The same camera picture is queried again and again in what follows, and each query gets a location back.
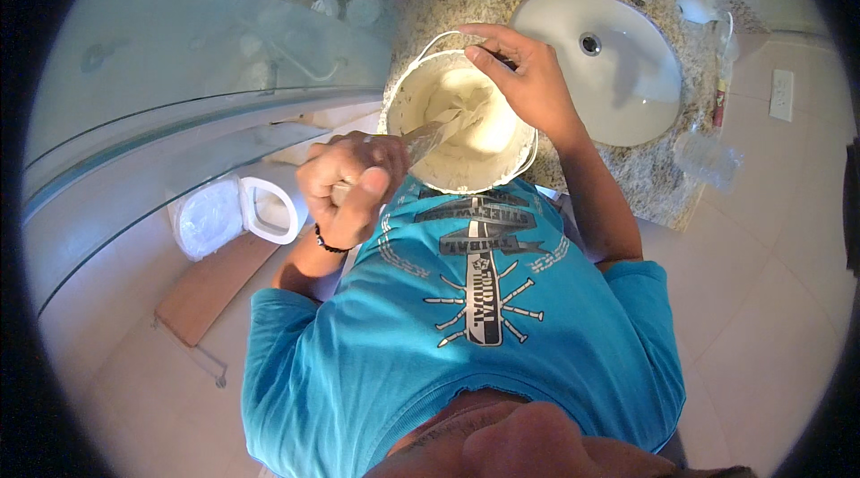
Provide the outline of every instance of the joint compound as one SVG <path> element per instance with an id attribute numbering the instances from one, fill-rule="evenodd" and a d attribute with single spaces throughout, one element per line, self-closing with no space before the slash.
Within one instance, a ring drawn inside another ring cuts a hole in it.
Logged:
<path id="1" fill-rule="evenodd" d="M 388 131 L 403 135 L 450 109 L 464 109 L 464 128 L 410 172 L 444 193 L 479 193 L 523 171 L 535 130 L 462 51 L 428 56 L 398 84 L 387 109 Z"/>

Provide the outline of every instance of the plastic bottle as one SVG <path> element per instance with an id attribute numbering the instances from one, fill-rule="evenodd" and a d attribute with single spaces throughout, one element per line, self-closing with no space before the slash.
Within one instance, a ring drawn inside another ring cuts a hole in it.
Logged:
<path id="1" fill-rule="evenodd" d="M 724 193 L 735 188 L 743 155 L 699 131 L 681 133 L 674 146 L 675 164 L 693 178 L 714 185 Z"/>

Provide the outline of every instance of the bucket handle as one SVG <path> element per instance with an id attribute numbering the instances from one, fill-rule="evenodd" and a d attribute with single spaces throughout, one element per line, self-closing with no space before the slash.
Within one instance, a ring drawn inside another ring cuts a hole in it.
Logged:
<path id="1" fill-rule="evenodd" d="M 419 55 L 418 55 L 418 57 L 417 57 L 417 58 L 415 58 L 415 59 L 414 59 L 414 60 L 409 64 L 409 66 L 408 66 L 408 68 L 407 68 L 407 71 L 412 70 L 416 65 L 418 65 L 418 63 L 419 63 L 419 62 L 424 58 L 424 54 L 426 54 L 426 53 L 427 53 L 427 51 L 429 51 L 429 50 L 430 50 L 430 47 L 432 47 L 432 46 L 434 45 L 434 43 L 435 43 L 435 42 L 439 41 L 440 39 L 444 38 L 445 36 L 450 36 L 451 34 L 460 34 L 460 33 L 463 33 L 463 32 L 460 32 L 459 30 L 449 30 L 449 31 L 447 31 L 447 32 L 442 32 L 442 33 L 440 33 L 438 36 L 436 36 L 435 38 L 431 39 L 431 40 L 430 40 L 430 43 L 428 43 L 428 44 L 427 44 L 427 46 L 426 46 L 426 47 L 424 47 L 424 50 L 423 50 L 423 51 L 421 51 L 421 54 L 419 54 Z"/>

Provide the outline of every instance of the white lid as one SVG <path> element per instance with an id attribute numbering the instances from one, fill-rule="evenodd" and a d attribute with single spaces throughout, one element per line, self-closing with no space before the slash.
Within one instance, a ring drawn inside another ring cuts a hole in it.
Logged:
<path id="1" fill-rule="evenodd" d="M 235 175 L 216 180 L 172 204 L 176 244 L 193 261 L 209 256 L 242 233 Z"/>
<path id="2" fill-rule="evenodd" d="M 379 0 L 350 0 L 347 4 L 347 21 L 351 25 L 368 27 L 382 14 Z"/>

